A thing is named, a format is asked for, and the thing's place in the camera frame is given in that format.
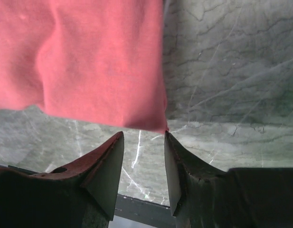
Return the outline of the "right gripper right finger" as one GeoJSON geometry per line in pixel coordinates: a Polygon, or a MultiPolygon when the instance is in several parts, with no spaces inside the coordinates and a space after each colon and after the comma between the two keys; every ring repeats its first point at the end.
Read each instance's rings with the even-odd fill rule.
{"type": "Polygon", "coordinates": [[[293,168],[217,169],[165,133],[170,210],[179,228],[293,228],[293,168]]]}

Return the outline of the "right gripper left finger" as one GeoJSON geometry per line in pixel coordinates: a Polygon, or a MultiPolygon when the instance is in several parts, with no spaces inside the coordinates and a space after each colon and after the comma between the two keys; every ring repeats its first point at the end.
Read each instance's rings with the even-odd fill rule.
{"type": "Polygon", "coordinates": [[[28,175],[0,167],[0,228],[106,228],[113,220],[124,155],[118,132],[93,151],[28,175]]]}

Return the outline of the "salmon pink t shirt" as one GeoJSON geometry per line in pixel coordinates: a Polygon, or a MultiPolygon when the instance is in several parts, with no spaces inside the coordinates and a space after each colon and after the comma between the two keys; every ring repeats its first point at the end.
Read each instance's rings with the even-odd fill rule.
{"type": "Polygon", "coordinates": [[[163,133],[161,0],[0,0],[0,109],[163,133]]]}

